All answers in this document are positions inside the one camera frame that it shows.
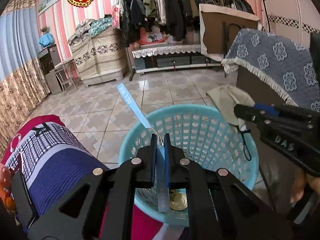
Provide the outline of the person right hand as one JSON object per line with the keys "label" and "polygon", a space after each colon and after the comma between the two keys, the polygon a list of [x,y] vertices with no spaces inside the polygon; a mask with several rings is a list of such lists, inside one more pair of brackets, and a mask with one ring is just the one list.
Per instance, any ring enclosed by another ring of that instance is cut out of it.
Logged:
{"label": "person right hand", "polygon": [[290,203],[296,203],[302,199],[305,187],[309,185],[318,195],[320,193],[320,178],[305,173],[301,168],[295,172],[295,181],[291,188]]}

